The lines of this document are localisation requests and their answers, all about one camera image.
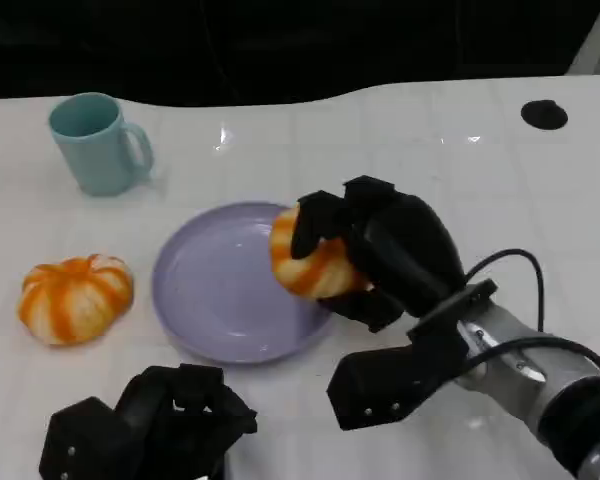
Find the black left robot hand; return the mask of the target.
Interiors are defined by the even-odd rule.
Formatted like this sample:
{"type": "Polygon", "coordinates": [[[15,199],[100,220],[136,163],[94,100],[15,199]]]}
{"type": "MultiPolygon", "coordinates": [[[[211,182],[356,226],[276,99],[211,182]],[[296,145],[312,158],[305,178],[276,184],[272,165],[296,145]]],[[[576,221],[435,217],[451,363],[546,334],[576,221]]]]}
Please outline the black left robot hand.
{"type": "Polygon", "coordinates": [[[141,445],[137,479],[227,479],[229,449],[258,429],[222,369],[186,363],[134,376],[115,412],[141,445]]]}

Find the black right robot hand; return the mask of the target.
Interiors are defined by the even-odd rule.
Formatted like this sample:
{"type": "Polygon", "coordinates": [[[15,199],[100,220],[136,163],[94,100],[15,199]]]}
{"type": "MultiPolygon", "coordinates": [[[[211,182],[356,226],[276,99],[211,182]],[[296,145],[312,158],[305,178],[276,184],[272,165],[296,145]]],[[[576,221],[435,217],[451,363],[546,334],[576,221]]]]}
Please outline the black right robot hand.
{"type": "Polygon", "coordinates": [[[377,333],[407,313],[427,315],[462,290],[458,250],[435,211],[389,182],[360,176],[338,197],[326,191],[299,200],[291,255],[303,259],[322,240],[340,239],[371,287],[331,296],[321,305],[377,333]]]}

